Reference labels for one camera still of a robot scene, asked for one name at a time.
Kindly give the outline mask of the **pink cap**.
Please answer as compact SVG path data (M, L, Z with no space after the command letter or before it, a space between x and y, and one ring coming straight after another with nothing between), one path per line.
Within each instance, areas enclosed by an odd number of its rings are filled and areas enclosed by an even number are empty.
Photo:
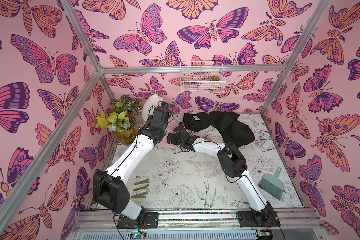
M167 143L167 138L168 138L169 134L171 134L173 132L173 130L176 127L178 127L178 125L179 125L179 122L177 122L175 120L168 123L167 128L166 128L166 131L167 131L166 135L163 137L162 141L157 144L157 147L159 149L161 149L161 148L172 148L172 149L174 149L174 148L177 147L176 145L168 144Z

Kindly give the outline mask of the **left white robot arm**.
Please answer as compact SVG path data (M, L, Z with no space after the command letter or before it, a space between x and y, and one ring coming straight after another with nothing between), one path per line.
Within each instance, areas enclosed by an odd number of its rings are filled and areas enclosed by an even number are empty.
M133 221L141 220L145 210L131 199L127 182L141 160L166 135L171 115L168 103L160 101L123 155L104 172L94 174L92 190L97 204Z

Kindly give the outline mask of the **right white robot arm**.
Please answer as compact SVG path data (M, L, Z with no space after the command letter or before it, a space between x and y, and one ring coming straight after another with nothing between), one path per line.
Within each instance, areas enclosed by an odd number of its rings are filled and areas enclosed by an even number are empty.
M184 124L180 123L167 136L167 143L185 152L200 152L216 157L227 181L231 184L237 183L248 199L254 219L260 219L263 223L270 220L279 223L279 217L271 203L264 198L254 183L248 171L247 160L233 142L218 144L199 136L192 136L187 132Z

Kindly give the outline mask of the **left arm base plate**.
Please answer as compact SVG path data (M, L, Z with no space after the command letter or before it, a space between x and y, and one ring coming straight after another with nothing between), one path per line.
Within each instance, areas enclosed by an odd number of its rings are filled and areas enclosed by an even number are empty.
M120 215L117 227L119 229L156 229L159 223L158 212L144 212L136 220Z

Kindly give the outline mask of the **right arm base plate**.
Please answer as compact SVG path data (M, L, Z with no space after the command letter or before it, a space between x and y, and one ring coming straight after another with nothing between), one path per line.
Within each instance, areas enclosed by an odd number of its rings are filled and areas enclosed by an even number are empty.
M265 208L260 212L255 210L238 211L236 218L239 221L240 227L280 227L281 223L277 213L270 202L267 202Z

